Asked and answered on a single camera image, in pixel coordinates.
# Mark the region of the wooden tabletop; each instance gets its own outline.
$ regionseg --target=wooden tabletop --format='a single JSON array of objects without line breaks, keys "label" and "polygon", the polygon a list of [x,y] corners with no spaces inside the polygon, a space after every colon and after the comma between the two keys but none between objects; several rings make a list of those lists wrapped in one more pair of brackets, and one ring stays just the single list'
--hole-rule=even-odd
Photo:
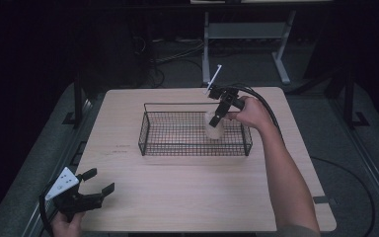
[{"label": "wooden tabletop", "polygon": [[[84,195],[115,183],[83,228],[105,232],[274,231],[261,137],[251,129],[249,156],[142,156],[138,147],[145,103],[211,103],[205,89],[113,90],[106,94],[77,173],[97,168]],[[269,103],[284,141],[313,197],[324,196],[283,92],[254,88]],[[210,105],[215,110],[217,105]],[[200,106],[169,111],[199,111]],[[315,204],[322,231],[336,228],[327,203]]]}]

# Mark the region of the human hand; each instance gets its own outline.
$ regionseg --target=human hand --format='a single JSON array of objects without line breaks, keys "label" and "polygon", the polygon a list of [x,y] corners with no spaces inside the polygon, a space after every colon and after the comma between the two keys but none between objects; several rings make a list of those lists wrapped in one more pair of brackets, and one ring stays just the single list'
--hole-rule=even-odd
[{"label": "human hand", "polygon": [[264,131],[273,126],[269,112],[263,103],[253,97],[243,96],[239,99],[245,102],[245,107],[240,112],[227,113],[226,119],[236,119],[243,125],[253,127],[258,131]]},{"label": "human hand", "polygon": [[82,233],[81,223],[85,212],[76,213],[72,221],[67,222],[66,215],[57,212],[51,221],[54,237],[80,237]]}]

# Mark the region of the white object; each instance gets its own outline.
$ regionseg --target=white object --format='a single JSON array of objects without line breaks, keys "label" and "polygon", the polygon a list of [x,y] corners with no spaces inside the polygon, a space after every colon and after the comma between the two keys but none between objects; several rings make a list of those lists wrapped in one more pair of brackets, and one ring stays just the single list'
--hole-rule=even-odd
[{"label": "white object", "polygon": [[77,184],[79,184],[79,180],[67,167],[65,167],[56,182],[54,182],[54,185],[51,187],[50,191],[45,196],[45,200],[50,200],[57,197]]},{"label": "white object", "polygon": [[223,119],[220,120],[216,127],[211,126],[209,123],[215,116],[214,112],[206,112],[204,115],[205,135],[211,139],[220,139],[224,135]]},{"label": "white object", "polygon": [[208,82],[208,86],[207,86],[207,89],[204,91],[204,95],[207,94],[208,90],[210,89],[211,85],[213,84],[213,82],[214,82],[214,80],[215,80],[215,78],[216,78],[218,72],[220,71],[220,69],[221,69],[221,65],[218,64],[218,65],[217,65],[217,71],[216,71],[216,73],[214,73],[214,76],[213,76],[213,78],[211,78],[211,81]]}]

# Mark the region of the black wire basket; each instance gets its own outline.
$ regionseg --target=black wire basket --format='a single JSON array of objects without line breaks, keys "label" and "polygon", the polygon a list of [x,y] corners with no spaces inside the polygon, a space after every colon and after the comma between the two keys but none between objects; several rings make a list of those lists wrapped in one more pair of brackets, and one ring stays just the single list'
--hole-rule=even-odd
[{"label": "black wire basket", "polygon": [[174,105],[184,110],[188,105],[206,104],[145,104],[138,142],[143,156],[248,156],[251,151],[251,132],[236,120],[224,119],[224,134],[210,139],[205,134],[205,111],[148,112],[147,105]]}]

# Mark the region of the cable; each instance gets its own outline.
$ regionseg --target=cable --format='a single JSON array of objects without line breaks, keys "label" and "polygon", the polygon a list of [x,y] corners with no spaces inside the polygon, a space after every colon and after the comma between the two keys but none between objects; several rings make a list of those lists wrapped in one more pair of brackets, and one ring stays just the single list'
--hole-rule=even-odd
[{"label": "cable", "polygon": [[241,86],[241,87],[245,87],[245,88],[247,88],[247,89],[249,89],[249,90],[251,90],[251,91],[254,91],[254,89],[252,89],[252,87],[251,86],[249,86],[248,84],[245,84],[245,83],[243,83],[243,82],[236,82],[236,83],[234,83],[234,84],[232,84],[233,86]]},{"label": "cable", "polygon": [[[51,213],[50,218],[49,218],[48,220],[51,221],[51,220],[54,218],[54,216],[56,215],[56,213],[57,213],[57,209],[55,209],[55,210]],[[45,230],[45,228],[43,227],[43,228],[41,229],[41,231],[39,232],[39,235],[38,235],[38,236],[42,236],[42,234],[44,233],[44,230]]]},{"label": "cable", "polygon": [[244,48],[239,43],[234,43],[234,40],[222,39],[213,44],[210,48],[209,55],[211,57],[229,57],[242,53]]},{"label": "cable", "polygon": [[51,229],[50,222],[47,218],[47,213],[45,211],[45,194],[47,193],[48,189],[53,186],[53,184],[56,182],[56,179],[50,181],[42,190],[41,195],[38,197],[39,202],[39,217],[41,218],[43,228],[50,234],[50,236],[53,236],[53,231]]},{"label": "cable", "polygon": [[142,38],[142,37],[133,37],[133,39],[135,40],[135,45],[137,45],[138,41],[142,42],[141,49],[134,51],[134,53],[139,55],[146,49],[146,40],[144,40],[144,38]]},{"label": "cable", "polygon": [[175,39],[176,42],[183,43],[186,45],[194,45],[197,43],[202,42],[202,39],[182,39],[182,38],[177,38]]},{"label": "cable", "polygon": [[189,59],[183,59],[183,58],[182,59],[174,59],[174,60],[171,60],[171,61],[168,61],[168,62],[163,62],[163,63],[160,63],[160,64],[165,64],[165,63],[169,63],[169,62],[180,62],[180,61],[189,62],[189,63],[195,65],[202,72],[202,67],[198,63],[196,63],[194,61],[191,61]]},{"label": "cable", "polygon": [[240,83],[238,84],[233,84],[233,85],[229,85],[229,86],[218,86],[217,88],[220,89],[220,88],[230,88],[230,89],[236,89],[236,90],[239,90],[239,91],[243,91],[243,92],[246,92],[254,97],[256,97],[263,105],[264,107],[266,108],[266,110],[268,111],[269,113],[269,116],[273,122],[273,124],[276,126],[276,128],[278,129],[278,132],[279,132],[279,135],[281,135],[282,137],[282,132],[281,132],[281,129],[279,128],[279,124],[278,124],[278,121],[276,120],[276,116],[275,114],[273,113],[272,109],[270,108],[269,104],[267,103],[267,101],[264,99],[264,97],[262,97],[260,94],[258,94],[256,91],[254,91],[251,87],[247,87],[247,86],[238,86],[240,85]]},{"label": "cable", "polygon": [[203,46],[204,46],[204,43],[200,43],[199,45],[197,45],[196,47],[193,47],[193,48],[190,48],[190,49],[187,49],[185,50],[184,52],[180,52],[180,53],[177,53],[175,55],[172,55],[172,56],[168,56],[168,57],[164,57],[164,58],[159,58],[159,59],[155,59],[155,60],[150,60],[150,62],[152,63],[160,63],[160,62],[165,62],[165,61],[169,61],[169,60],[173,60],[173,59],[178,59],[178,58],[181,58],[181,57],[185,57],[185,56],[188,56],[188,55],[191,55],[195,52],[198,52],[200,51],[201,49],[203,49]]},{"label": "cable", "polygon": [[152,86],[152,89],[155,89],[155,88],[159,88],[163,85],[163,83],[165,82],[165,73],[163,73],[163,71],[161,71],[160,69],[154,69],[155,71],[155,76],[157,76],[157,73],[160,73],[161,74],[161,82],[159,82],[158,84],[156,84],[155,82],[155,77],[152,76],[150,73],[149,73],[149,77],[152,79],[152,82],[153,84],[151,85]]},{"label": "cable", "polygon": [[352,175],[361,185],[362,187],[365,189],[365,191],[367,192],[367,195],[368,195],[368,199],[370,200],[370,204],[371,204],[371,223],[370,223],[370,226],[368,227],[367,231],[365,232],[365,234],[363,235],[364,237],[368,236],[373,228],[374,228],[374,223],[375,223],[375,204],[374,204],[374,199],[371,195],[371,192],[368,190],[367,186],[364,184],[364,182],[359,179],[359,177],[355,174],[353,174],[351,171],[349,171],[347,168],[337,164],[337,163],[334,163],[332,161],[329,161],[329,160],[325,160],[325,159],[321,159],[321,158],[318,158],[318,157],[315,157],[315,156],[310,156],[310,158],[314,159],[314,160],[318,160],[318,161],[322,161],[322,162],[326,162],[328,164],[331,164],[337,168],[340,168],[344,171],[346,171],[347,173],[349,173],[350,175]]}]

